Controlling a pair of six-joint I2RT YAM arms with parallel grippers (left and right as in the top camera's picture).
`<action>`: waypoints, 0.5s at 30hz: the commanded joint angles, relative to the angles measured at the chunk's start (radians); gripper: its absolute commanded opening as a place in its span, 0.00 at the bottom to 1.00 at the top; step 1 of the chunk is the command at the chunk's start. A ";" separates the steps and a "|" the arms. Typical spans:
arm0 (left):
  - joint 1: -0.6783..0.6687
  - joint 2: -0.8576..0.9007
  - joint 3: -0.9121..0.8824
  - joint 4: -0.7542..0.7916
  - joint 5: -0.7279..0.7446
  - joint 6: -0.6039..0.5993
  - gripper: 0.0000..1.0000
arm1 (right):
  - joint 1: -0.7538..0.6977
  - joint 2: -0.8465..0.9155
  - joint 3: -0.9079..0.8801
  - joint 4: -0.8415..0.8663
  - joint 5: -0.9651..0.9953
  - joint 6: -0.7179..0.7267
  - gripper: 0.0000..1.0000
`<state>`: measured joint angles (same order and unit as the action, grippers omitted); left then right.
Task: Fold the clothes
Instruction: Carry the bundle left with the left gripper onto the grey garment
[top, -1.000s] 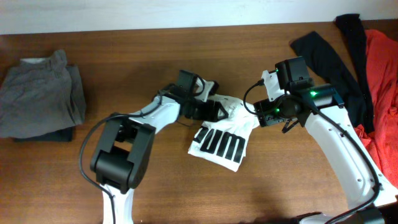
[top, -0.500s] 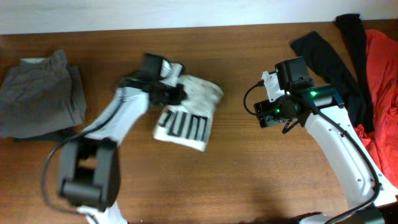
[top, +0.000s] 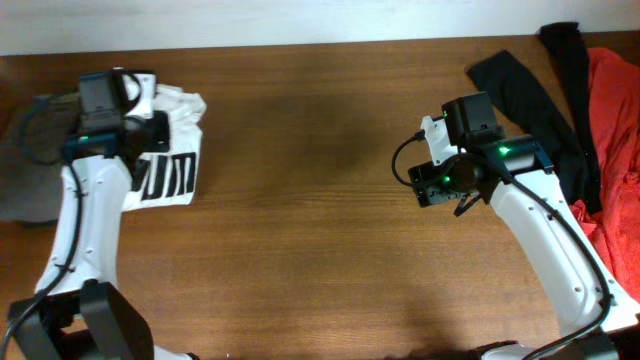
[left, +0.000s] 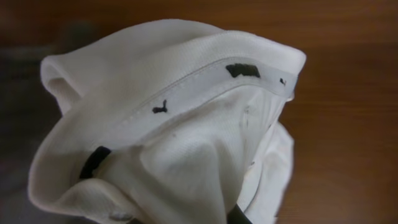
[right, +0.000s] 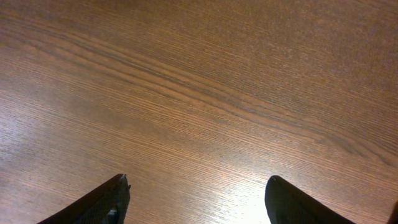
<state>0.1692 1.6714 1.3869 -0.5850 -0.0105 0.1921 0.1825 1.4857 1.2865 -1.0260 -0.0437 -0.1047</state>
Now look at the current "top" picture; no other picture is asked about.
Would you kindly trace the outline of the white polo shirt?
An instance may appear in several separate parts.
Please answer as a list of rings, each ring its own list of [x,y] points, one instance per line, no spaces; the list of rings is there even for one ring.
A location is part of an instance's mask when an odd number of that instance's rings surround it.
[[[122,210],[189,205],[195,194],[203,131],[200,120],[207,105],[198,93],[159,84],[153,108],[168,117],[169,150],[144,152],[139,160],[146,167],[127,194]]]

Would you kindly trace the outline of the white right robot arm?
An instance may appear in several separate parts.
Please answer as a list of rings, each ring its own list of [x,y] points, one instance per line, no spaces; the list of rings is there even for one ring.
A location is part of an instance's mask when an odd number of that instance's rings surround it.
[[[453,145],[421,130],[431,161],[409,169],[404,185],[423,207],[456,199],[456,214],[490,205],[514,234],[539,278],[561,330],[538,348],[517,341],[459,352],[462,359],[636,359],[639,304],[618,285],[573,218],[558,177],[529,136]]]

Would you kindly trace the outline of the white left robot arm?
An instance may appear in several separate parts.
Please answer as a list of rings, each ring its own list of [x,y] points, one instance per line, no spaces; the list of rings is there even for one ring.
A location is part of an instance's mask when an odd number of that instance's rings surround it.
[[[123,118],[79,131],[61,148],[63,199],[45,270],[32,297],[11,304],[4,340],[27,359],[176,359],[155,344],[117,285],[123,204],[144,152],[170,149],[168,117]]]

